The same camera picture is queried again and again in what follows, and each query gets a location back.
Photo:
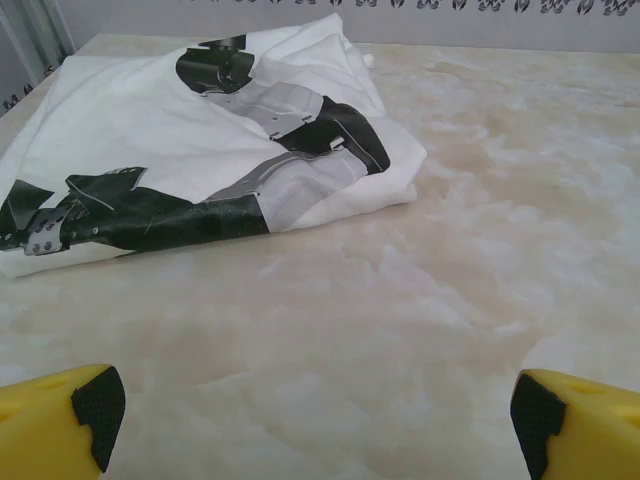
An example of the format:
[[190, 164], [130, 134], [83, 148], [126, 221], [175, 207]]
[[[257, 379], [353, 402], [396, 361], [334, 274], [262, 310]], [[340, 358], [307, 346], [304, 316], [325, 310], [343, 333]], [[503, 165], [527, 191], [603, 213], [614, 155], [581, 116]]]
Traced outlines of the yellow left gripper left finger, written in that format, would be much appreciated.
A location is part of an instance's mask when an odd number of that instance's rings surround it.
[[3, 479], [97, 479], [106, 472], [126, 406], [108, 364], [1, 388]]

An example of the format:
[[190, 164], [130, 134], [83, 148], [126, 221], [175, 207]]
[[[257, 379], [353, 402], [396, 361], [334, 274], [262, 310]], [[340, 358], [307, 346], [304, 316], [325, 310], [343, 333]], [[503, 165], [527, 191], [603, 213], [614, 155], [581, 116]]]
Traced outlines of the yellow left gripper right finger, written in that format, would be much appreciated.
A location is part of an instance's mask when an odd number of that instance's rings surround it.
[[510, 416], [532, 479], [639, 478], [639, 394], [544, 369], [520, 372]]

